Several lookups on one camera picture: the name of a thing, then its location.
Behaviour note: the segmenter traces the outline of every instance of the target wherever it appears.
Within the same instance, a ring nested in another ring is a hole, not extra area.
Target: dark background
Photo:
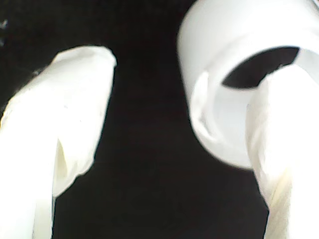
[[[263,238],[268,212],[253,173],[210,156],[189,124],[176,35],[193,2],[0,1],[3,106],[58,51],[104,45],[118,60],[95,164],[57,199],[54,239]],[[241,74],[259,81],[265,62]]]

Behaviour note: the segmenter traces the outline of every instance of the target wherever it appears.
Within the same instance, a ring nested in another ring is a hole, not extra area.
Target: white cylindrical cap
[[[312,0],[198,0],[182,23],[178,54],[193,130],[230,165],[251,168],[245,118],[256,89],[222,83],[247,59],[280,47],[300,48],[295,63],[319,76],[319,11]]]

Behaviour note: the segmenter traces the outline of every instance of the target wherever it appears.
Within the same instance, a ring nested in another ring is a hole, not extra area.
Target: black background
[[[57,199],[54,239],[263,237],[253,173],[210,156],[189,124],[176,35],[192,3],[0,1],[0,104],[58,51],[105,45],[118,61],[95,164]]]

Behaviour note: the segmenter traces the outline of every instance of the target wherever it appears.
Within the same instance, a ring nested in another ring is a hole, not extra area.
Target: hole
[[[236,89],[257,87],[268,73],[291,64],[298,51],[295,47],[281,47],[256,54],[237,66],[222,85]]]

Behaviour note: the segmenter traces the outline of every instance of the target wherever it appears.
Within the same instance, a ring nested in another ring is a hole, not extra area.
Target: white plastic tube
[[[9,101],[0,125],[0,238],[49,239],[52,197],[93,163],[116,59],[105,47],[59,53]]]
[[[319,62],[319,11],[312,0],[198,0],[187,13],[178,54],[190,120],[199,141],[220,160],[251,168],[245,115],[256,91],[222,82],[250,57],[287,46],[300,48],[295,63],[312,65],[312,76],[318,75],[309,65]]]

